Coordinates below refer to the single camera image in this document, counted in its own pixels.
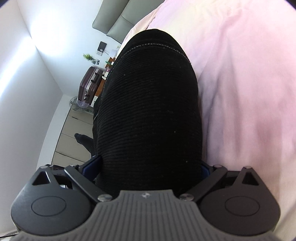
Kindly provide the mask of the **black corduroy pants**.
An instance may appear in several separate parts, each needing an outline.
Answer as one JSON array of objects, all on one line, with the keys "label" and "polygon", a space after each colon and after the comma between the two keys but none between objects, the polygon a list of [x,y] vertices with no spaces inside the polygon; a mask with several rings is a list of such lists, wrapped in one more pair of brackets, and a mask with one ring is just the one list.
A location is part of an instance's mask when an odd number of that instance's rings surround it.
[{"label": "black corduroy pants", "polygon": [[196,74],[168,33],[132,37],[116,59],[95,103],[96,184],[180,195],[202,178],[202,122]]}]

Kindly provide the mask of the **black socked foot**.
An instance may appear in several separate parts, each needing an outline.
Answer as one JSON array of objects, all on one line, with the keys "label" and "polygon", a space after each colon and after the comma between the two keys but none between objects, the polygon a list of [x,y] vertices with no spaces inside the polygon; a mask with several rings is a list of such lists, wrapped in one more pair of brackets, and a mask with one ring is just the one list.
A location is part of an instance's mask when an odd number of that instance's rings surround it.
[{"label": "black socked foot", "polygon": [[76,139],[77,143],[83,145],[85,149],[88,150],[92,157],[95,155],[93,138],[79,133],[75,133],[74,138]]}]

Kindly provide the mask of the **maroon suitcase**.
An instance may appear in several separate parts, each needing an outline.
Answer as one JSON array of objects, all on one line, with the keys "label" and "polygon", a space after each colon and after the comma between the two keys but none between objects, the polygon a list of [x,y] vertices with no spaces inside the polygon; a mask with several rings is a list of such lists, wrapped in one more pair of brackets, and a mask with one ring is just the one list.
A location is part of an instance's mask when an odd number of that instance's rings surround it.
[{"label": "maroon suitcase", "polygon": [[77,104],[80,107],[86,108],[92,103],[99,85],[103,80],[103,73],[103,69],[93,66],[89,67],[86,71],[79,85]]}]

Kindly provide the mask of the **small potted plant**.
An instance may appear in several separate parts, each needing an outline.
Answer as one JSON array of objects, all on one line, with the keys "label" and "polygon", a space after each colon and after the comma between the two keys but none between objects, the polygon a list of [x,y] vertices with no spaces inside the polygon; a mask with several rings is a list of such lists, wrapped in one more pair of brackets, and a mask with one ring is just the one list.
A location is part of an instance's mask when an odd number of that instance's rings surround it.
[{"label": "small potted plant", "polygon": [[90,61],[92,64],[96,64],[96,59],[90,55],[90,54],[83,54],[83,57],[87,60]]}]

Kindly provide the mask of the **left wooden nightstand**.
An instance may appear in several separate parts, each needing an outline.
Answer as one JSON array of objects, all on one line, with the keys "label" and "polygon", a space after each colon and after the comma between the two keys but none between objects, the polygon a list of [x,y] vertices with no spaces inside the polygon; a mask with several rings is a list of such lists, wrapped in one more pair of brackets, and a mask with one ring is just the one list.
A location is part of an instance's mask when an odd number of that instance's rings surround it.
[{"label": "left wooden nightstand", "polygon": [[101,94],[101,92],[102,92],[102,90],[103,90],[103,87],[104,87],[105,81],[106,81],[106,79],[107,79],[107,76],[108,76],[109,72],[111,71],[111,68],[112,68],[112,66],[113,66],[115,60],[116,60],[115,57],[113,57],[113,58],[110,57],[110,58],[105,62],[105,70],[104,70],[104,72],[103,72],[103,76],[102,76],[102,78],[101,78],[101,82],[100,82],[100,84],[99,84],[99,87],[98,87],[98,89],[97,89],[97,91],[96,91],[96,93],[95,93],[95,97],[99,97],[99,96],[100,96],[100,94]]}]

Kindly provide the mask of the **pink floral duvet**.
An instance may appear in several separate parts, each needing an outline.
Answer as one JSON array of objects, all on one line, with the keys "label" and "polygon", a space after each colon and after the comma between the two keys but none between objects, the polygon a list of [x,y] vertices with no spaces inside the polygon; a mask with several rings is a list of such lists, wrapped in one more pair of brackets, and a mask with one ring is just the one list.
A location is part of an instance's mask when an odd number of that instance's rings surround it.
[{"label": "pink floral duvet", "polygon": [[165,1],[127,34],[170,34],[195,70],[203,159],[251,166],[295,238],[295,9],[287,1]]}]

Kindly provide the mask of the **grey padded headboard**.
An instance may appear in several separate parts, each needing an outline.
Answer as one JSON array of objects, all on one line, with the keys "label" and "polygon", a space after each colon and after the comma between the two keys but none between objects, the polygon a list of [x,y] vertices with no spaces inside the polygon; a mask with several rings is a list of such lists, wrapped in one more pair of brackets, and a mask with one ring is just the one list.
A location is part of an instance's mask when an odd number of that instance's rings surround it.
[{"label": "grey padded headboard", "polygon": [[128,32],[163,2],[163,0],[103,1],[92,27],[121,44]]}]

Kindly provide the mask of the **black wall switch panel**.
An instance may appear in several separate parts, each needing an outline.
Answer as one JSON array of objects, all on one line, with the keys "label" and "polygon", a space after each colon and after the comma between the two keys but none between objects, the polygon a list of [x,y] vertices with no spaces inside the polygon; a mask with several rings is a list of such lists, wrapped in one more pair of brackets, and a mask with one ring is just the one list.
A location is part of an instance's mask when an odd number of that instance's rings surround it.
[{"label": "black wall switch panel", "polygon": [[105,51],[106,46],[107,46],[107,44],[105,42],[100,41],[97,51],[103,53]]}]

